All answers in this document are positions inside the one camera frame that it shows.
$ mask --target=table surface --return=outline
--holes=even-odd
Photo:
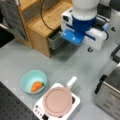
[[[81,107],[74,120],[114,120],[95,105],[94,90],[100,77],[115,69],[117,64],[110,59],[110,54],[116,46],[108,40],[101,51],[88,53],[84,43],[80,46],[65,43],[62,48],[52,51],[52,58],[47,58],[13,40],[0,49],[0,81],[32,110],[54,83],[65,86],[72,76],[76,76],[77,85],[72,91],[80,97]],[[26,94],[20,87],[21,77],[30,70],[42,70],[48,77],[48,85],[40,94]]]

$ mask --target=blue object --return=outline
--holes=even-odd
[[[69,42],[79,45],[84,40],[84,33],[65,30],[61,37]]]
[[[44,86],[36,92],[31,92],[32,85],[35,82],[39,82],[39,81],[42,82],[44,84]],[[32,70],[32,71],[27,72],[22,77],[20,84],[21,84],[22,89],[26,93],[36,94],[36,93],[41,92],[45,88],[45,86],[47,84],[47,77],[46,77],[45,73],[43,73],[40,70]]]
[[[87,21],[78,20],[73,17],[72,26],[70,26],[69,24],[67,24],[67,26],[75,30],[75,32],[77,31],[80,33],[85,33],[86,31],[90,30],[90,28],[93,27],[95,23],[96,23],[96,17],[93,18],[92,20],[87,20]]]
[[[72,42],[75,45],[81,44],[82,41],[84,40],[84,36],[88,36],[89,38],[95,41],[95,38],[93,36],[86,34],[86,31],[89,31],[90,28],[93,27],[95,23],[96,17],[93,18],[92,20],[87,21],[78,20],[73,17],[72,26],[69,24],[66,24],[66,26],[73,29],[74,32],[66,29],[61,37],[69,42]]]

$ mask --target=black cable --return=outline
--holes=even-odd
[[[46,24],[46,22],[44,21],[44,19],[43,19],[42,11],[43,11],[43,5],[44,5],[44,3],[45,3],[45,0],[43,0],[43,2],[41,3],[41,9],[40,9],[40,16],[41,16],[41,19],[42,19],[44,25],[45,25],[47,28],[49,28],[50,30],[54,31],[54,29],[50,28],[50,27]]]
[[[106,40],[108,40],[108,38],[109,38],[109,34],[108,34],[107,31],[104,31],[104,32],[107,34],[107,38],[106,38]]]
[[[103,19],[106,23],[109,23],[105,18],[98,15],[99,18]]]

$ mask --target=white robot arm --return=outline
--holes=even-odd
[[[115,11],[120,10],[120,0],[72,0],[73,7],[62,14],[62,37],[76,45],[85,42],[100,50],[108,35],[104,29],[95,27],[98,4],[106,5]]]

